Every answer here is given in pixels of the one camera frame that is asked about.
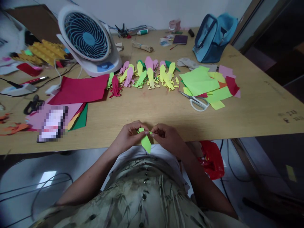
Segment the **desk fan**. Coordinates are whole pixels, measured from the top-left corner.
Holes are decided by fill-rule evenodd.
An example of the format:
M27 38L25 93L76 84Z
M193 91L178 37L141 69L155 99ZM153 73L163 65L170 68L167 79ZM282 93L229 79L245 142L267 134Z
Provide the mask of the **desk fan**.
M122 61L109 27L76 5L63 7L58 15L57 37L91 77L119 70Z

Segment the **notebook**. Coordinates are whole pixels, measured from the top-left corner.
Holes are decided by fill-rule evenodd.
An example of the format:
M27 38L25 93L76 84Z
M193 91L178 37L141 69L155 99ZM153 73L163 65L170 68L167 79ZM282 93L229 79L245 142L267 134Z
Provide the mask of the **notebook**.
M188 36L175 35L173 44L187 44Z

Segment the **white plug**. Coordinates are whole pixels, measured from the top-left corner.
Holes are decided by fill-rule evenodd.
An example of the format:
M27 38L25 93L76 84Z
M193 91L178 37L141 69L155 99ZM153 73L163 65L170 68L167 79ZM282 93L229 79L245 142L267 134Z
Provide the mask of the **white plug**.
M46 95L50 96L50 95L56 95L56 93L58 93L58 89L60 88L59 85L52 85L51 87L49 87L45 93Z

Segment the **person's left hand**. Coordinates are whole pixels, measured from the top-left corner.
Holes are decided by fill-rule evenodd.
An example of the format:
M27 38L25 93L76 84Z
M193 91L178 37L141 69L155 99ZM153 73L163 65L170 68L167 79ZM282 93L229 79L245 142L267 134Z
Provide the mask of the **person's left hand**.
M139 128L144 128L144 131L137 133ZM114 153L119 155L137 144L137 142L144 138L147 134L149 134L148 127L139 120L134 121L123 126L120 133L109 148L111 148Z

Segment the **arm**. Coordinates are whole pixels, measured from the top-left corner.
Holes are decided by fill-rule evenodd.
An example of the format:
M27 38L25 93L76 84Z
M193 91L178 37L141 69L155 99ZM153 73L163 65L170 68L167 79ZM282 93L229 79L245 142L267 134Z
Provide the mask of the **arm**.
M190 179L199 206L238 218L224 194L206 175L203 166L182 140L176 129L158 124L152 129L152 137L167 151L180 158Z
M136 130L141 127L145 131L137 134ZM93 199L100 191L117 157L148 133L149 129L140 121L125 125L111 146L64 192L56 205L79 205Z

